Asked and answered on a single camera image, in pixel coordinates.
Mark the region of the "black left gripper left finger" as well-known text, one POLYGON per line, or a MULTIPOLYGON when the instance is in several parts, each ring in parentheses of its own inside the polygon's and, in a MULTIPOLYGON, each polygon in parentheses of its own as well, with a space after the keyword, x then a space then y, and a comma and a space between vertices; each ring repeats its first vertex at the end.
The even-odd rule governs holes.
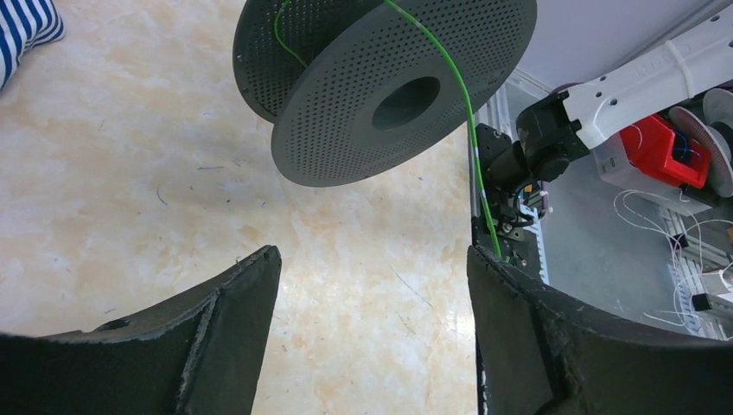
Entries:
POLYGON ((263 246, 90 332, 2 334, 4 414, 248 414, 282 269, 263 246))

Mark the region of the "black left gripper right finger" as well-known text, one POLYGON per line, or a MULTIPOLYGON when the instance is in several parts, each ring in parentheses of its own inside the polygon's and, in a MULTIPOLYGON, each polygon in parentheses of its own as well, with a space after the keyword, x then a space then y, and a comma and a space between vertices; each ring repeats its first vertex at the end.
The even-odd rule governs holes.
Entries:
POLYGON ((729 414, 732 346, 634 322, 467 252, 482 414, 729 414))

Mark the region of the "black cable spool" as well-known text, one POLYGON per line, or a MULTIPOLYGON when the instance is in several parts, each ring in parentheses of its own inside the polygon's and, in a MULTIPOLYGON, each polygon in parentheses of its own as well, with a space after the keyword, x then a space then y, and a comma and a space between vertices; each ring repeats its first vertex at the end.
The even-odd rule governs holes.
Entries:
POLYGON ((341 186, 463 124, 517 67, 536 21, 534 1, 248 1, 233 71, 273 125, 278 171, 341 186))

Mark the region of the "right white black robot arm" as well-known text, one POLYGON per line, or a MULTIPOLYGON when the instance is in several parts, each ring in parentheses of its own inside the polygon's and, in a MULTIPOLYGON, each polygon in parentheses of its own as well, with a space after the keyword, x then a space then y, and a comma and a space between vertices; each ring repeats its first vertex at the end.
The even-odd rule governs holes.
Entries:
POLYGON ((612 72, 527 107, 516 119, 516 143, 493 155, 471 150, 473 189, 510 195, 529 182, 551 182, 623 128, 731 79, 727 6, 612 72))

